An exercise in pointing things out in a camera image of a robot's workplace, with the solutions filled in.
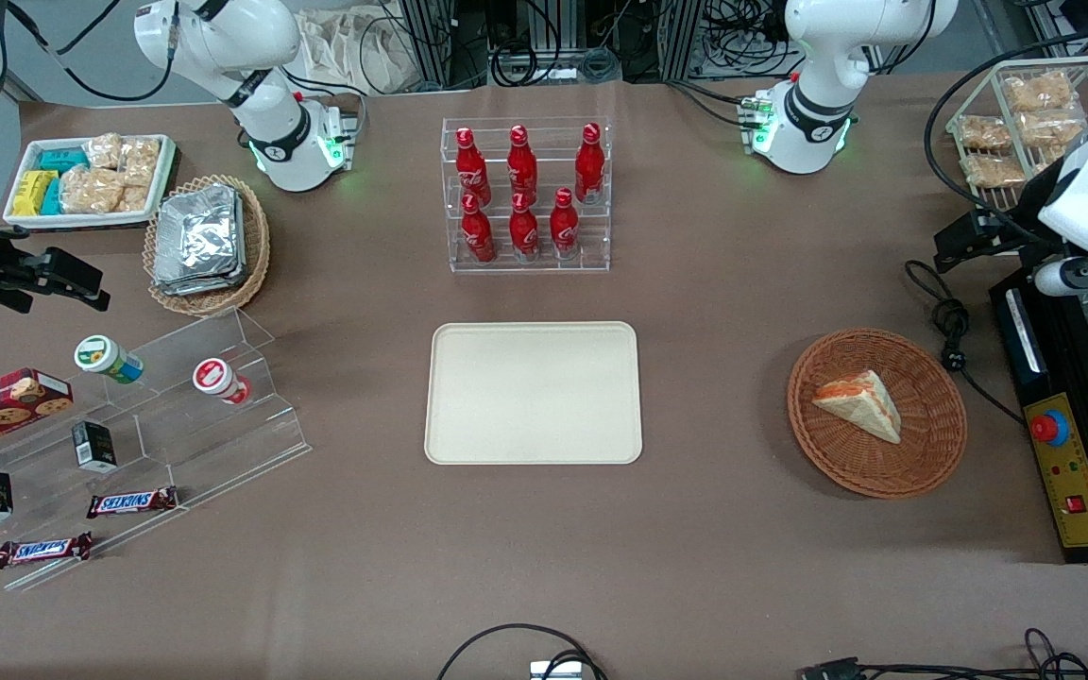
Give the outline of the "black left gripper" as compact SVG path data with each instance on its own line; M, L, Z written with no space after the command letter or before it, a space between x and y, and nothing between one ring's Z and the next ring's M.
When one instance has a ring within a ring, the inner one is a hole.
M1024 186L1018 202L1006 212L1019 228L1003 227L992 212L965 212L934 235L934 270L945 275L951 268L978 257L1009 258L1033 268L1050 260L1088 257L1088 250L1070 245L1050 228L1040 212L1058 198L1059 184L1070 185L1077 168L1065 169L1061 158Z

